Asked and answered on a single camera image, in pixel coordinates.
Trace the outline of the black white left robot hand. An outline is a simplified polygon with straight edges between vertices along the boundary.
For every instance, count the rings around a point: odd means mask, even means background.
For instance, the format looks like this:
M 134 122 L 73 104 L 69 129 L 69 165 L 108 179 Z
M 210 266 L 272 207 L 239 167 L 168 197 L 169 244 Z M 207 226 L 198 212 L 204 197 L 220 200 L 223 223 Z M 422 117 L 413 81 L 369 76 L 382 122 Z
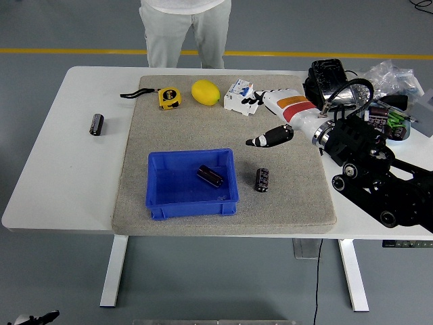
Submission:
M 59 310 L 50 311 L 42 316 L 19 315 L 14 322 L 8 322 L 7 325 L 46 325 L 53 322 L 59 315 Z

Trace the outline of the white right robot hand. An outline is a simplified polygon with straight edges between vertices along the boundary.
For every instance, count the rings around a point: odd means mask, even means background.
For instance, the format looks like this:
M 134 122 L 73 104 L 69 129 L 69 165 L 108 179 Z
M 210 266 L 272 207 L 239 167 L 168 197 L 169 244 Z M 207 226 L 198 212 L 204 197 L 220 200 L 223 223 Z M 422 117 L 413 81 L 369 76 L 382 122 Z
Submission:
M 319 147 L 324 131 L 331 121 L 319 116 L 319 109 L 294 89 L 255 91 L 253 99 L 283 121 L 282 126 L 246 140 L 247 146 L 270 148 L 290 141 L 295 131 L 303 132 Z

